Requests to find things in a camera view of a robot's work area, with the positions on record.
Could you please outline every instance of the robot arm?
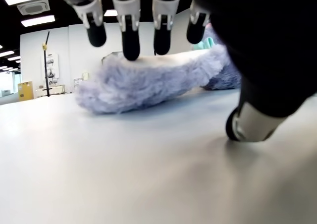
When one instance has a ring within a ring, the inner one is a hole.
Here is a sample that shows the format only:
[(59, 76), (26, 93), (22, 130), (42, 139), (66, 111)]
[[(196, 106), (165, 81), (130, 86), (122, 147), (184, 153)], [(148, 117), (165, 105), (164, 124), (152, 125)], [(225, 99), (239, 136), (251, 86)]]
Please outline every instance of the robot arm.
[[(65, 0), (77, 12), (79, 18), (83, 21), (87, 29), (89, 40), (95, 47), (100, 47), (106, 42), (106, 32), (103, 22), (103, 8), (101, 0)], [(128, 60), (136, 60), (140, 54), (139, 43), (139, 22), (140, 22), (140, 0), (112, 0), (114, 8), (118, 12), (118, 21), (122, 32), (122, 47), (124, 56)], [(159, 55), (167, 54), (170, 48), (170, 37), (173, 21), (177, 12), (180, 0), (153, 0), (153, 18), (155, 25), (154, 49)], [(204, 34), (205, 26), (210, 19), (210, 11), (218, 10), (217, 16), (214, 19), (211, 17), (211, 22), (214, 25), (216, 32), (223, 36), (228, 46), (228, 52), (235, 62), (237, 68), (242, 73), (242, 88), (241, 97), (238, 107), (232, 112), (227, 121), (227, 135), (232, 140), (237, 141), (252, 141), (258, 142), (267, 139), (276, 128), (298, 107), (305, 101), (307, 97), (313, 94), (315, 87), (309, 84), (307, 87), (312, 89), (302, 93), (288, 94), (285, 87), (285, 81), (278, 78), (272, 82), (271, 89), (267, 87), (267, 81), (274, 79), (274, 72), (268, 72), (268, 69), (257, 65), (257, 59), (263, 58), (259, 54), (258, 58), (249, 63), (252, 53), (245, 52), (243, 46), (252, 45), (254, 48), (261, 46), (260, 39), (257, 34), (254, 36), (252, 32), (246, 34), (246, 45), (237, 46), (235, 43), (236, 35), (240, 32), (232, 32), (237, 30), (237, 27), (232, 26), (236, 23), (236, 15), (241, 12), (251, 13), (252, 10), (247, 8), (239, 8), (247, 0), (242, 0), (243, 3), (233, 3), (231, 1), (218, 1), (213, 3), (210, 0), (193, 0), (191, 5), (190, 22), (187, 31), (187, 39), (190, 43), (198, 43)], [(249, 21), (243, 22), (242, 25), (247, 25)], [(291, 65), (297, 66), (294, 62), (289, 62)], [(276, 64), (276, 68), (283, 70), (280, 64)]]

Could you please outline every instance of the yellow cabinet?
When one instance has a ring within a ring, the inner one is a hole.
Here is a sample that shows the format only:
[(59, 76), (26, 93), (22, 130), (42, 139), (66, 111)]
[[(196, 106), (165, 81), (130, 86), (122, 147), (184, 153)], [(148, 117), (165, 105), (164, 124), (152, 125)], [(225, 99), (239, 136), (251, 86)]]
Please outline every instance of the yellow cabinet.
[(34, 99), (32, 82), (18, 84), (19, 101)]

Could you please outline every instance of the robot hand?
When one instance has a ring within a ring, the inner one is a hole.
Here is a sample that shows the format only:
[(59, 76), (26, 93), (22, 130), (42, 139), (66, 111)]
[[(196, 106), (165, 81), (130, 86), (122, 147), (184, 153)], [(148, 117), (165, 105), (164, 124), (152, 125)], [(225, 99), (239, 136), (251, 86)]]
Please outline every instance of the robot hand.
[[(90, 43), (101, 47), (106, 43), (106, 32), (103, 22), (101, 0), (65, 0), (83, 21), (87, 29)], [(122, 33), (122, 48), (128, 60), (136, 60), (140, 54), (139, 22), (140, 0), (112, 0), (118, 13), (118, 21)], [(180, 0), (153, 0), (153, 18), (155, 25), (154, 50), (165, 55), (170, 49), (171, 30)], [(191, 17), (187, 38), (189, 42), (198, 43), (209, 22), (209, 12), (195, 1), (191, 5)]]

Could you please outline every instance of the poster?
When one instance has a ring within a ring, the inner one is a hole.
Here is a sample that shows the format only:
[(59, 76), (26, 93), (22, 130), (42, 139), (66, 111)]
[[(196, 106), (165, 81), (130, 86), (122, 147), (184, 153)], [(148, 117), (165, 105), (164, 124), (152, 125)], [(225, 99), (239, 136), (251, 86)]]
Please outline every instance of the poster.
[[(57, 81), (59, 79), (58, 54), (56, 54), (56, 53), (47, 54), (46, 55), (46, 63), (47, 63), (47, 70), (48, 70), (49, 85), (50, 86), (56, 85)], [(42, 59), (42, 77), (44, 79), (44, 84), (45, 84), (44, 56)]]

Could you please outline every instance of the purple fluffy toy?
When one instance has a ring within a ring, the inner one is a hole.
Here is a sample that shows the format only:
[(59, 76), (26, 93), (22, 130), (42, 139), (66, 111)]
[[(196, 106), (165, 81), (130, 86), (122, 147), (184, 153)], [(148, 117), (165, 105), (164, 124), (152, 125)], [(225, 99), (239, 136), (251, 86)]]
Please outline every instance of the purple fluffy toy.
[[(214, 32), (211, 24), (208, 24), (205, 29), (203, 40), (206, 38), (212, 38), (215, 45), (224, 45)], [(240, 88), (240, 84), (241, 75), (230, 60), (230, 63), (224, 66), (222, 71), (217, 76), (213, 77), (206, 86), (203, 86), (203, 88), (206, 90), (237, 89)]]

